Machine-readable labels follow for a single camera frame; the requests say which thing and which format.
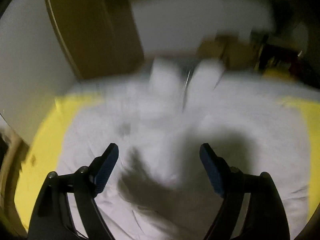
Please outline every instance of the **brown box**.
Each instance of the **brown box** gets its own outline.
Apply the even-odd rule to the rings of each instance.
[[[239,41],[235,35],[220,34],[214,39],[203,40],[197,55],[221,59],[227,69],[240,70],[255,65],[258,51],[254,45]]]

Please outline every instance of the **screw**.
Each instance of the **screw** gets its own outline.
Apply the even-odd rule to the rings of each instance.
[[[240,171],[237,167],[233,167],[233,166],[230,167],[230,170],[232,173],[237,173]]]
[[[51,171],[48,174],[48,178],[52,179],[53,177],[57,176],[58,174],[55,171]]]
[[[86,172],[88,170],[88,167],[87,166],[82,166],[80,169],[79,169],[79,171],[81,172],[81,173],[84,173],[84,172]]]
[[[269,174],[267,172],[263,172],[261,173],[261,176],[268,179],[269,178]]]

